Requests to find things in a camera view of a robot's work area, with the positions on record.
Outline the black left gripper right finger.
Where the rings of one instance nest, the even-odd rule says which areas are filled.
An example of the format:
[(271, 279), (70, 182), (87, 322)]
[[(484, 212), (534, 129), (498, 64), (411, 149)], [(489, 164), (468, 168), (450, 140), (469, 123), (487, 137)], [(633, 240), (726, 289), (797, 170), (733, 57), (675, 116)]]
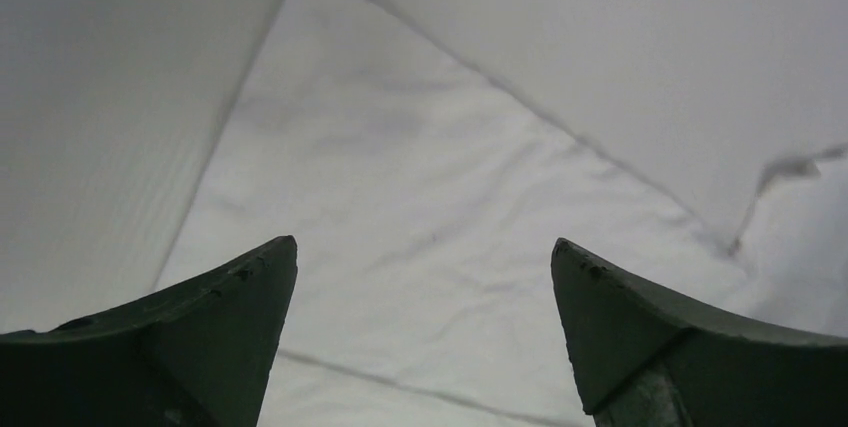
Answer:
[(847, 342), (740, 316), (559, 239), (551, 274), (599, 426), (843, 426)]

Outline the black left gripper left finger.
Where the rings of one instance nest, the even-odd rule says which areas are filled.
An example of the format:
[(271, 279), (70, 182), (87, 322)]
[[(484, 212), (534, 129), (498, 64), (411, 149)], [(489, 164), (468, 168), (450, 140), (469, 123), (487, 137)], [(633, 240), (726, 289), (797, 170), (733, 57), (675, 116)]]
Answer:
[(1, 338), (5, 426), (253, 426), (295, 287), (275, 238), (171, 287)]

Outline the white t shirt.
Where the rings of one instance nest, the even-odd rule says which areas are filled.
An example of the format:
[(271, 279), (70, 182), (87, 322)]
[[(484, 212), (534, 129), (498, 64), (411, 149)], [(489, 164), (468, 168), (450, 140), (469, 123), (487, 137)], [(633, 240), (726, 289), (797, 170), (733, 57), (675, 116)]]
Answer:
[(368, 0), (285, 0), (158, 279), (279, 236), (296, 289), (263, 426), (588, 426), (564, 237), (766, 322), (847, 332), (847, 165), (774, 186), (734, 256), (665, 195)]

